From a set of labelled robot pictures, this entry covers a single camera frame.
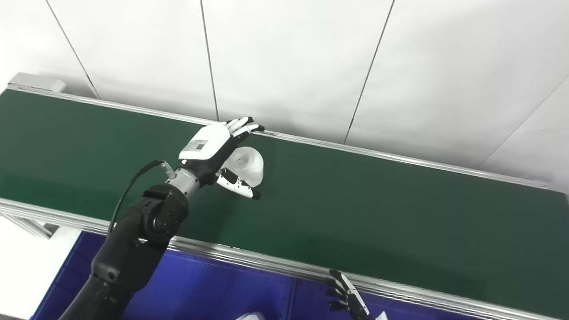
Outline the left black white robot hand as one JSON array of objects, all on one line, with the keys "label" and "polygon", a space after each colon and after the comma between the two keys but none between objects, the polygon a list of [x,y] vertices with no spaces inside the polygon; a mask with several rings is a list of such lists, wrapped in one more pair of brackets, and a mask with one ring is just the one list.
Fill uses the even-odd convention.
[{"label": "left black white robot hand", "polygon": [[197,188],[219,184],[226,190],[258,200],[260,192],[224,164],[250,134],[264,130],[252,117],[203,126],[179,153],[177,169],[188,173]]}]

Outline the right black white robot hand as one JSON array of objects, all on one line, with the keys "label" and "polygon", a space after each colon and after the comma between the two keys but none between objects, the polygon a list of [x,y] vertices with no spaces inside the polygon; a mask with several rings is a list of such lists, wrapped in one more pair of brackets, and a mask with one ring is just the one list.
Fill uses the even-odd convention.
[{"label": "right black white robot hand", "polygon": [[386,320],[387,315],[381,312],[373,316],[364,302],[360,292],[342,272],[337,269],[329,269],[330,278],[325,280],[329,286],[325,295],[333,298],[328,302],[331,311],[345,310],[353,320]]}]

